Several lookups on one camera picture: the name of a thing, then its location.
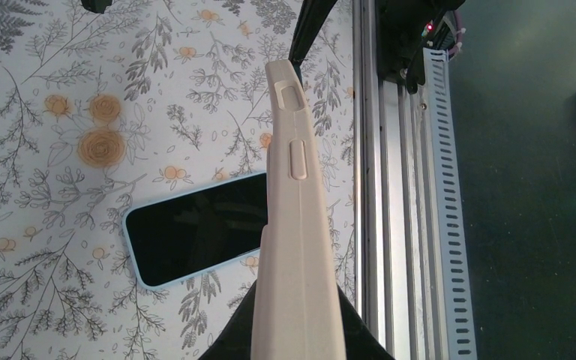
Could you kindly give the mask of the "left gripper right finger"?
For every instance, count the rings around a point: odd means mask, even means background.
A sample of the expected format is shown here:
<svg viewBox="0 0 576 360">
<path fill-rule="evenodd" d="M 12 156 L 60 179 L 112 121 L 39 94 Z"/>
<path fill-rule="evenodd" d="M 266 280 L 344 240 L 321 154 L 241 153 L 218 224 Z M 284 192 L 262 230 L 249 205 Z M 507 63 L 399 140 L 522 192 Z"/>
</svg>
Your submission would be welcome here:
<svg viewBox="0 0 576 360">
<path fill-rule="evenodd" d="M 301 64 L 314 43 L 333 1 L 305 1 L 301 6 L 287 61 L 302 85 Z M 247 291 L 217 340 L 204 352 L 204 359 L 254 359 L 251 356 L 256 283 Z M 387 359 L 389 354 L 371 334 L 337 284 L 346 356 L 343 359 Z"/>
</svg>

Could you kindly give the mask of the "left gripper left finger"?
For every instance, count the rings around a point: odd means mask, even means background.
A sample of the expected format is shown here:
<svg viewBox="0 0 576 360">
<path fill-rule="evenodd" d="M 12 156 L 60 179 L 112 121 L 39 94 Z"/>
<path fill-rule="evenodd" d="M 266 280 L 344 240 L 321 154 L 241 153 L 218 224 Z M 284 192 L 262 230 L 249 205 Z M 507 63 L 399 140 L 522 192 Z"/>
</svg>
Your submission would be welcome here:
<svg viewBox="0 0 576 360">
<path fill-rule="evenodd" d="M 82 6 L 94 14 L 104 14 L 112 3 L 113 0 L 81 0 Z"/>
</svg>

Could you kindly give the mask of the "beige phone case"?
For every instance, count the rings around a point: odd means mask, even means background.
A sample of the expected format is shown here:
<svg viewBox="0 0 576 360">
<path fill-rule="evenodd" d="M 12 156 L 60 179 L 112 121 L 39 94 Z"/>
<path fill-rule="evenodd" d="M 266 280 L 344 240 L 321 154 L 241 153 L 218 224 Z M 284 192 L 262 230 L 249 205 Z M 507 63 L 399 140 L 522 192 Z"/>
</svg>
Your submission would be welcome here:
<svg viewBox="0 0 576 360">
<path fill-rule="evenodd" d="M 312 113 L 287 60 L 265 67 L 273 135 L 267 154 L 268 223 L 253 310 L 253 359 L 344 359 L 325 188 Z"/>
</svg>

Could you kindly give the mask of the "black phone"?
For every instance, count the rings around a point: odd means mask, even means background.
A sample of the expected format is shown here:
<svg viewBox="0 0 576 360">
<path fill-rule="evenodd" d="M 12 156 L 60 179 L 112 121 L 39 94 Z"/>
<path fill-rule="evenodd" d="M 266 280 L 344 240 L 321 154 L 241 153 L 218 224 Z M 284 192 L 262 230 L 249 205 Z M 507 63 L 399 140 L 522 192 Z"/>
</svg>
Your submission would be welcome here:
<svg viewBox="0 0 576 360">
<path fill-rule="evenodd" d="M 139 285 L 159 290 L 258 250 L 266 185 L 258 172 L 131 208 L 122 225 Z"/>
</svg>

